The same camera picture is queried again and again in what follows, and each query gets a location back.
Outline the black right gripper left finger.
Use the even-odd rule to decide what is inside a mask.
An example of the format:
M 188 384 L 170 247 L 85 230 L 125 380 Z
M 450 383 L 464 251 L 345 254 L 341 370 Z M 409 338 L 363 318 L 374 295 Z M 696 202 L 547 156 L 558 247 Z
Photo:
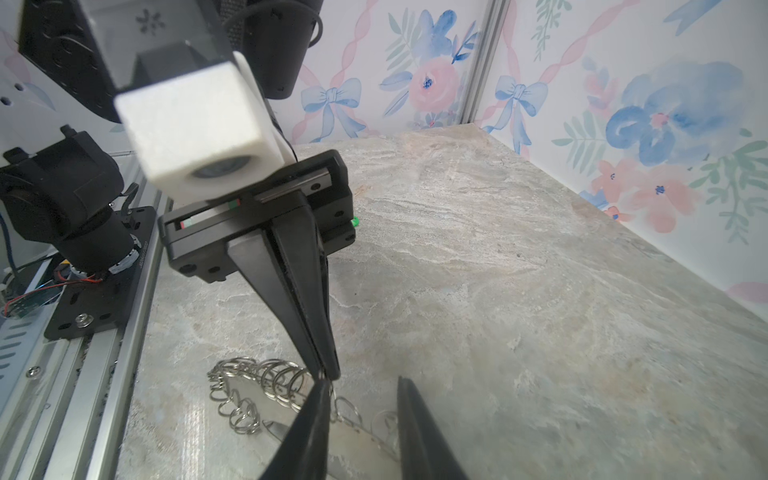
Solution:
M 287 435 L 260 479 L 318 479 L 327 476 L 331 382 L 316 380 Z

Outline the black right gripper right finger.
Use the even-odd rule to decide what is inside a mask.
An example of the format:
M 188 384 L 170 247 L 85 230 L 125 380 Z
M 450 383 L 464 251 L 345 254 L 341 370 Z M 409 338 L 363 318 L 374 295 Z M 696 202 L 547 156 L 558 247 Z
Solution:
M 397 414 L 403 479 L 468 479 L 415 383 L 406 377 L 398 378 Z

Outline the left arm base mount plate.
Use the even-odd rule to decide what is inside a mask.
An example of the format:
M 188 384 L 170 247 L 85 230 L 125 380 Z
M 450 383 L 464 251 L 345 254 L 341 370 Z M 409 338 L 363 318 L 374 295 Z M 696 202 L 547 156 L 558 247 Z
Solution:
M 100 283 L 81 282 L 78 286 L 65 287 L 44 330 L 47 340 L 72 340 L 126 325 L 148 266 L 156 218 L 156 209 L 151 206 L 131 210 L 122 224 L 141 243 L 138 259 L 126 270 L 110 274 Z

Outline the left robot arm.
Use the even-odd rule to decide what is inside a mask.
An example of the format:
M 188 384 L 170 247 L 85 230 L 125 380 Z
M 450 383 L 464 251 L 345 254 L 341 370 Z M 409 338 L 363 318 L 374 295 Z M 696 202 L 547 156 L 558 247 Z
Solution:
M 328 262 L 351 245 L 334 150 L 300 159 L 270 108 L 322 37 L 318 1 L 26 1 L 19 50 L 92 113 L 122 125 L 161 217 L 170 265 L 241 274 L 310 374 L 336 380 Z

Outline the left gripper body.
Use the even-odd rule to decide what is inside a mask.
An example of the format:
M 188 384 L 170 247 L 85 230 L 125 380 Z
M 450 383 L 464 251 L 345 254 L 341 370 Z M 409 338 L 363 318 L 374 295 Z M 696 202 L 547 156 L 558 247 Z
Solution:
M 222 282 L 236 271 L 227 243 L 269 227 L 294 206 L 307 206 L 314 215 L 326 254 L 354 243 L 348 169 L 336 150 L 291 164 L 220 199 L 175 209 L 158 220 L 160 238 L 174 270 L 207 283 Z

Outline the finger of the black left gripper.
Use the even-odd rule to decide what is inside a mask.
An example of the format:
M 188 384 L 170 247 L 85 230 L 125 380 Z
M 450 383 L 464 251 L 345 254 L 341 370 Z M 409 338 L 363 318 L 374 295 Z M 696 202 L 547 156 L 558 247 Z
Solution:
M 276 316 L 311 375 L 337 380 L 327 259 L 311 209 L 300 206 L 274 218 L 268 239 L 283 291 Z
M 313 345 L 300 303 L 268 234 L 257 230 L 233 239 L 227 243 L 226 253 L 280 321 L 312 377 L 320 378 L 322 363 Z

